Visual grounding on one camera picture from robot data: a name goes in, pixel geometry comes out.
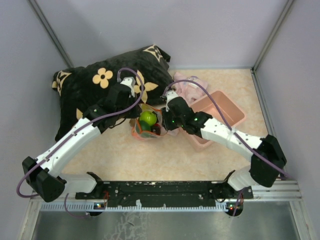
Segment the dark brown fruit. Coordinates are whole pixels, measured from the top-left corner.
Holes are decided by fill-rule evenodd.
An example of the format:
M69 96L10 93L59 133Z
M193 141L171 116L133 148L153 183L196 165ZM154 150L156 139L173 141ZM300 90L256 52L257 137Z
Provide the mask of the dark brown fruit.
M154 124L153 126L150 127L150 130L153 134L160 136L162 127L159 124Z

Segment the green apple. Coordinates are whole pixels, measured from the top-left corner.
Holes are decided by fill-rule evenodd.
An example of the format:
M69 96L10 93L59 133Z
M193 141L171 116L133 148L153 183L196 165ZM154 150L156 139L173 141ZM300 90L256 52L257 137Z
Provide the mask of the green apple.
M157 115L152 111L144 111L139 117L140 121L147 123L149 126L153 126L157 123Z

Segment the clear zip bag orange zipper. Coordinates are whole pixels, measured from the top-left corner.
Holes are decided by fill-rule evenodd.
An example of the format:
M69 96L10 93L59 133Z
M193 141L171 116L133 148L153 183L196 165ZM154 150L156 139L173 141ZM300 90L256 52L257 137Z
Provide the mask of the clear zip bag orange zipper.
M163 116L160 109L141 103L140 116L133 122L131 135L140 141L157 139L165 136L168 131L163 127Z

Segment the dark green avocado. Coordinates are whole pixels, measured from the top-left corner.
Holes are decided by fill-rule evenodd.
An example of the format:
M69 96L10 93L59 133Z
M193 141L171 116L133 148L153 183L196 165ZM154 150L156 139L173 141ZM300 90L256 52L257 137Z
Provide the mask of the dark green avocado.
M151 126L147 122L143 120L139 120L138 123L141 129L141 132L151 132Z

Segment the pink plastic bin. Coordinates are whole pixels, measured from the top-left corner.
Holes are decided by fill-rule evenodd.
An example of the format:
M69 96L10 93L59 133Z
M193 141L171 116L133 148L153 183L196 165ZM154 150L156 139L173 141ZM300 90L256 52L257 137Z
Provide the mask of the pink plastic bin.
M223 91L213 91L210 93L210 96L218 105L223 116L232 127L237 127L246 120L245 112ZM194 112L202 111L208 113L224 124L224 121L220 116L217 108L207 95L199 98L193 103L190 103L189 106L193 109ZM202 152L213 144L212 141L202 139L196 135L188 134L182 128L180 128L179 130L182 136L184 136L188 140L188 142L196 152Z

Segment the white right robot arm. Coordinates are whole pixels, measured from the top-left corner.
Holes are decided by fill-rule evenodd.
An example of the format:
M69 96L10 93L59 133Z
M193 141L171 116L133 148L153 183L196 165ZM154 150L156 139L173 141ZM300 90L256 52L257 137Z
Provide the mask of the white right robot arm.
M273 186L287 163L284 152L273 135L258 137L246 134L220 122L212 115L195 112L175 92L166 95L166 105L161 109L162 126L167 131L183 129L189 135L216 142L237 152L250 161L250 165L233 171L226 178L223 192L235 198L242 189L260 185Z

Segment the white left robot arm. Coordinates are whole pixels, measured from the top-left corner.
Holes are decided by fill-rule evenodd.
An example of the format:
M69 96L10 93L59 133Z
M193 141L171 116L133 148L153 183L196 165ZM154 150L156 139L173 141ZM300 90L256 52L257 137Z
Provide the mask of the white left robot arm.
M134 86L135 80L130 77L116 83L53 147L36 158L28 156L23 160L23 180L45 202L52 202L66 193L87 193L95 199L103 195L104 186L92 175L62 174L62 170L83 147L115 126L119 119L138 117L139 99Z

